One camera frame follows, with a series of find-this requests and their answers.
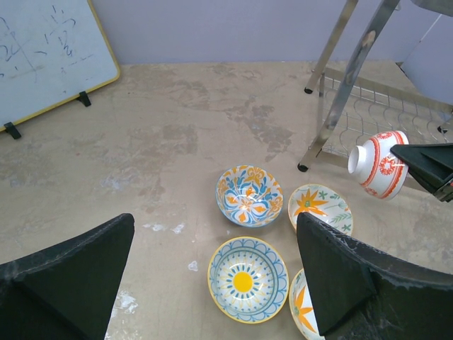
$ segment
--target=bowl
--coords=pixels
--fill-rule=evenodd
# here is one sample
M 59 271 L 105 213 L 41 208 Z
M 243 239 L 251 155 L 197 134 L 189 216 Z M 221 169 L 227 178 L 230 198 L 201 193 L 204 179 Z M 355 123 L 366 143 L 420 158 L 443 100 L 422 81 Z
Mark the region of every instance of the bowl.
M 349 236 L 352 234 L 354 222 L 349 205 L 326 186 L 305 184 L 292 193 L 288 202 L 288 215 L 294 230 L 297 230 L 297 216 L 305 212 Z
M 381 132 L 356 145 L 349 156 L 349 173 L 368 194 L 382 200 L 396 196 L 408 173 L 408 166 L 390 152 L 396 144 L 409 144 L 403 132 Z
M 297 328 L 308 340 L 322 340 L 306 284 L 304 269 L 294 277 L 289 289 L 289 308 Z
M 244 324 L 259 324 L 282 309 L 289 277 L 272 246 L 254 237 L 237 237 L 214 252 L 207 284 L 224 314 Z
M 274 176 L 257 166 L 241 165 L 225 171 L 215 193 L 223 214 L 243 227 L 271 223 L 283 206 L 280 185 Z

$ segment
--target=whiteboard foot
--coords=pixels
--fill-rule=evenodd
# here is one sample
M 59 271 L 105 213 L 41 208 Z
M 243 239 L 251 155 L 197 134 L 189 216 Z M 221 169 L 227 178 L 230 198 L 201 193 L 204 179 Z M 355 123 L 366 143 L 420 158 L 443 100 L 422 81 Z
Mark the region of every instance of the whiteboard foot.
M 90 98 L 88 98 L 88 94 L 86 94 L 85 91 L 79 93 L 79 97 L 77 98 L 78 101 L 80 101 L 82 104 L 85 105 L 85 107 L 88 107 L 91 105 Z
M 16 126 L 14 126 L 12 122 L 9 122 L 3 126 L 5 127 L 5 131 L 9 133 L 15 140 L 18 140 L 22 137 L 21 133 L 16 129 Z

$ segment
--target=metal rack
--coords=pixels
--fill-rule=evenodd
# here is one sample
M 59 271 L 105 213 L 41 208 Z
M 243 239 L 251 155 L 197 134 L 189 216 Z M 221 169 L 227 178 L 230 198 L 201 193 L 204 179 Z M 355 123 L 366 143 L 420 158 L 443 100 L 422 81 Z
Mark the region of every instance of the metal rack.
M 382 0 L 342 73 L 326 68 L 326 63 L 357 4 L 347 0 L 305 88 L 312 93 L 319 80 L 318 134 L 298 165 L 300 171 L 307 171 L 316 159 L 346 166 L 349 150 L 383 131 L 401 130 L 411 144 L 453 142 L 453 132 L 447 129 L 453 106 L 358 77 L 398 3 Z M 410 176 L 405 185 L 421 188 Z

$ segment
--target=yellow whiteboard edge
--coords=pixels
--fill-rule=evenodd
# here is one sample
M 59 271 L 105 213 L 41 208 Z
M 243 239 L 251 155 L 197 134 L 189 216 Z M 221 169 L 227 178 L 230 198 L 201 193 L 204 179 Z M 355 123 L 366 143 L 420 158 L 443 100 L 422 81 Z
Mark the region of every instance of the yellow whiteboard edge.
M 110 53 L 110 56 L 112 57 L 112 60 L 115 64 L 115 67 L 116 67 L 116 70 L 117 70 L 117 74 L 116 76 L 114 76 L 112 79 L 110 80 L 107 80 L 107 81 L 104 81 L 103 83 L 97 85 L 97 86 L 94 86 L 93 88 L 91 89 L 88 89 L 88 90 L 85 90 L 86 93 L 90 93 L 92 91 L 95 91 L 97 89 L 100 89 L 101 87 L 105 86 L 105 85 L 108 85 L 110 83 L 113 83 L 115 80 L 118 80 L 120 78 L 120 75 L 121 75 L 121 70 L 120 70 L 120 65 L 118 64 L 118 61 L 116 60 L 116 57 L 115 55 L 113 54 L 113 51 L 112 51 L 112 47 L 110 46 L 110 43 L 108 42 L 108 39 L 107 39 L 107 36 L 105 35 L 105 32 L 102 28 L 102 25 L 101 25 L 101 22 L 99 21 L 99 17 L 98 17 L 98 14 L 96 13 L 94 7 L 93 7 L 93 4 L 91 3 L 91 0 L 87 0 L 88 2 L 88 5 L 90 6 L 90 9 L 91 9 L 91 12 L 93 13 L 93 16 L 96 20 L 96 23 L 98 24 L 98 27 L 99 27 L 99 31 L 101 32 L 103 38 L 104 38 L 104 41 L 105 41 L 105 44 L 107 45 L 107 48 L 108 48 L 108 51 Z M 75 95 L 75 96 L 72 96 L 68 99 L 64 99 L 63 101 L 60 101 L 59 103 L 56 103 L 56 104 L 53 104 L 47 108 L 43 108 L 42 110 L 39 110 L 38 112 L 35 112 L 35 113 L 32 113 L 31 115 L 28 115 L 22 119 L 19 119 L 19 120 L 16 120 L 15 122 L 13 122 L 14 125 L 19 125 L 27 120 L 30 120 L 36 116 L 39 116 L 41 114 L 43 114 L 44 112 L 48 112 L 50 110 L 52 110 L 53 108 L 57 108 L 58 106 L 61 106 L 65 103 L 68 103 L 70 101 L 73 101 L 74 99 L 77 99 L 79 97 L 79 95 Z M 4 126 L 0 126 L 0 132 L 4 131 L 6 128 Z

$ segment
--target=concrete floor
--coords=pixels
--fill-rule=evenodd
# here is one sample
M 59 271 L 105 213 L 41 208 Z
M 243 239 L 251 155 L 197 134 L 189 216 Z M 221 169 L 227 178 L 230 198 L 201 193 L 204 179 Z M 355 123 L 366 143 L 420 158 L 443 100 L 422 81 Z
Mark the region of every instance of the concrete floor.
M 297 171 L 315 134 L 316 96 L 303 92 L 310 69 L 123 67 L 118 82 L 91 94 L 90 108 L 75 101 L 45 113 L 20 125 L 20 140 L 0 134 L 1 261 L 132 213 L 136 232 L 107 339 L 300 339 L 288 305 L 264 324 L 239 324 L 207 289 L 213 251 L 240 235 L 275 246 L 291 278 L 302 267 L 286 204 L 259 230 L 231 224 L 217 207 L 220 174 L 255 164 L 279 180 L 286 199 L 304 183 L 330 186 L 349 202 L 354 237 L 453 273 L 451 206 L 408 188 L 381 202 L 328 164 Z M 390 62 L 368 62 L 361 75 L 413 89 Z

